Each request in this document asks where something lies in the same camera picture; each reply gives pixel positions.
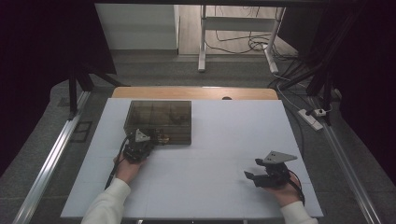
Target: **metal stand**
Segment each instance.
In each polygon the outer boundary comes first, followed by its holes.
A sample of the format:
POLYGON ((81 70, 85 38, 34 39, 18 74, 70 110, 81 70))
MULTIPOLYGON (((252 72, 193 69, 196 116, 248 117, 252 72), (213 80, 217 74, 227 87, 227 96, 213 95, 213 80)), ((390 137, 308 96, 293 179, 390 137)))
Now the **metal stand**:
MULTIPOLYGON (((110 77, 107 74, 95 71, 94 74, 104 81, 114 85, 115 87, 126 87, 127 85, 122 84, 110 77)), ((70 97, 70 114, 68 120, 72 120, 77 112, 77 81, 83 91, 92 91, 94 84, 90 78, 88 70, 82 65, 73 65, 69 71, 69 97, 70 97)))
MULTIPOLYGON (((347 32, 349 29, 352 27, 354 21, 358 18, 362 7, 364 6, 365 1, 361 1, 359 6, 356 6, 355 8, 350 8, 348 10, 346 19, 342 23, 341 27, 339 28, 334 41, 332 42, 331 46, 328 48, 326 51, 323 59, 321 62, 313 67, 310 71, 305 72, 298 77, 292 79, 289 82, 283 83, 279 85, 279 89, 281 91, 309 78, 313 77, 312 81, 306 88, 306 93, 308 95, 317 95, 318 92, 322 89, 324 86, 324 92, 323 92, 323 109, 325 110, 330 110, 330 102, 331 102, 331 90, 332 90, 332 74, 329 72, 329 67, 330 67, 330 62, 332 61, 332 58, 334 57, 334 54, 336 53, 337 50, 339 50, 342 41, 344 40, 345 36, 347 35, 347 32)), ((325 120, 330 124, 330 119, 329 119, 329 114, 327 113, 325 120)))
POLYGON ((198 59, 198 71, 205 71, 205 35, 206 30, 218 31, 252 31, 252 32, 272 32, 268 45, 263 45, 264 53, 270 65, 271 73, 277 74, 278 70, 272 55, 272 47, 279 29, 283 12, 283 7, 279 11, 275 19, 266 18, 233 18, 233 17, 207 17, 206 6, 201 6, 201 44, 198 59))

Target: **power strip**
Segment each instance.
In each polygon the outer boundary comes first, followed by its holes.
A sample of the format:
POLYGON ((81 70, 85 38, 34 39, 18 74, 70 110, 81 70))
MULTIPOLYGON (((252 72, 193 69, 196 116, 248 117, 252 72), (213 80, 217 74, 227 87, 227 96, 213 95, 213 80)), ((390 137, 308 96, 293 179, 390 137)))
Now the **power strip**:
POLYGON ((320 130, 323 128, 323 126, 316 120, 314 119, 314 117, 312 116, 307 116, 306 114, 306 110, 302 109, 298 112, 298 114, 316 131, 320 130))

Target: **human hand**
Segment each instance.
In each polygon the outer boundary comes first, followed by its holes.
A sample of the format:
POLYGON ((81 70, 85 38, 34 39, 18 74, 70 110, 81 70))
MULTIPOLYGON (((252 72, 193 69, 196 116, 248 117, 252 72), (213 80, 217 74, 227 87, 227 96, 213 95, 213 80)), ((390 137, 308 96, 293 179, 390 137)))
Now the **human hand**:
MULTIPOLYGON (((293 173, 290 173, 290 180, 293 181, 298 187, 300 187, 300 183, 293 173)), ((281 207, 284 207, 288 204, 295 203, 301 200, 297 190, 289 183, 277 189, 272 189, 272 188, 264 188, 264 189, 274 194, 274 196, 277 199, 277 202, 281 207)))
POLYGON ((126 184, 130 184, 134 177, 137 175, 140 166, 145 163, 142 161, 140 163, 129 163, 124 159, 123 155, 120 155, 120 164, 117 167, 116 178, 124 181, 126 184))

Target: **white sleeve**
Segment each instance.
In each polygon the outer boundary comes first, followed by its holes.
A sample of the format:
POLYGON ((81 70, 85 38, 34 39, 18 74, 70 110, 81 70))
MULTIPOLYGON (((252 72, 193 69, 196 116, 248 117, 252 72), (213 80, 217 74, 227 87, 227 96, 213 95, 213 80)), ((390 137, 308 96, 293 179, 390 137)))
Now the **white sleeve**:
POLYGON ((280 209, 286 224, 318 224, 315 218, 310 217, 301 201, 288 204, 280 209))
POLYGON ((131 188, 115 178, 111 185, 92 202, 81 223, 121 223, 123 204, 131 188))

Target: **black curtain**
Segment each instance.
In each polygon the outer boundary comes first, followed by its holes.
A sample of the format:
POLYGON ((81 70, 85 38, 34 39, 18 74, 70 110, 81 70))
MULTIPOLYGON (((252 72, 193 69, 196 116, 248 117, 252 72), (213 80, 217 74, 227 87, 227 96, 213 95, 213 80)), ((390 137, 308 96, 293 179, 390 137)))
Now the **black curtain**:
POLYGON ((341 113, 396 184, 396 7, 369 0, 333 67, 341 113))
POLYGON ((45 111, 51 88, 82 68, 115 74, 93 3, 0 1, 1 174, 45 111))

